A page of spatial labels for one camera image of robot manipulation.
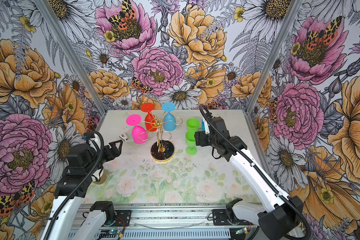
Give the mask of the pink wine glass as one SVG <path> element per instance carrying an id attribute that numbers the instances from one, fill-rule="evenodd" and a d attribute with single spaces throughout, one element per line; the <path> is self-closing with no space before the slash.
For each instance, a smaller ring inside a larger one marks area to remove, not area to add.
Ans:
<path id="1" fill-rule="evenodd" d="M 126 119 L 127 125 L 133 127 L 132 138 L 134 143 L 138 145 L 144 144 L 149 138 L 146 130 L 142 126 L 140 126 L 141 122 L 142 122 L 142 117 L 137 114 L 130 115 Z"/>

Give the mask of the green wine glass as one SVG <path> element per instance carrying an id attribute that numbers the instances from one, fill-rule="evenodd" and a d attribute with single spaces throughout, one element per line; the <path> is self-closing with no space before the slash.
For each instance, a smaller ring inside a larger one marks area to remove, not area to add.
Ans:
<path id="1" fill-rule="evenodd" d="M 194 156 L 197 154 L 197 148 L 196 148 L 196 139 L 195 139 L 195 133 L 196 131 L 187 131 L 185 138 L 186 138 L 186 153 L 190 156 Z"/>
<path id="2" fill-rule="evenodd" d="M 195 131 L 199 130 L 200 121 L 196 118 L 189 118 L 186 122 L 187 131 Z"/>

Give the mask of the red wine glass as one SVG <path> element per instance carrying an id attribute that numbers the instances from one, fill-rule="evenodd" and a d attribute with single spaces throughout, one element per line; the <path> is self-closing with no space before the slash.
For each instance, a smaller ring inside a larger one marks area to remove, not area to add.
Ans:
<path id="1" fill-rule="evenodd" d="M 154 109 L 155 109 L 155 106 L 152 103 L 145 103 L 145 104 L 141 105 L 141 111 L 147 114 L 145 117 L 144 123 L 145 123 L 145 127 L 146 127 L 146 130 L 148 133 L 156 131 L 155 117 L 152 114 L 152 111 Z"/>

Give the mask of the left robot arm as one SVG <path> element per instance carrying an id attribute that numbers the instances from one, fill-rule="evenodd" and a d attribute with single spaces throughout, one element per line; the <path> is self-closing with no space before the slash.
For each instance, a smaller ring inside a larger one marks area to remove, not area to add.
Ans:
<path id="1" fill-rule="evenodd" d="M 42 240 L 66 240 L 73 221 L 84 202 L 92 182 L 104 175 L 104 163 L 122 153 L 121 140 L 101 146 L 96 142 L 84 143 L 71 148 L 67 155 L 68 166 L 57 183 L 52 210 L 41 236 Z M 77 240 L 90 240 L 104 224 L 112 224 L 116 219 L 113 203 L 100 201 L 90 209 L 85 222 L 74 236 Z"/>

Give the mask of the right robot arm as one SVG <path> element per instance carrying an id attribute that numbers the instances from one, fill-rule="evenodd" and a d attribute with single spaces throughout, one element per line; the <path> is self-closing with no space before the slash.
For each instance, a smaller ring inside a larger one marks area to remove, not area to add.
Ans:
<path id="1" fill-rule="evenodd" d="M 203 116 L 205 129 L 195 133 L 197 146 L 211 146 L 233 165 L 247 180 L 262 203 L 262 210 L 255 211 L 240 200 L 234 200 L 226 209 L 235 220 L 245 220 L 258 225 L 270 240 L 296 239 L 290 232 L 303 224 L 309 227 L 303 215 L 303 202 L 291 197 L 279 187 L 258 164 L 247 145 L 238 136 L 230 136 L 221 117 Z"/>

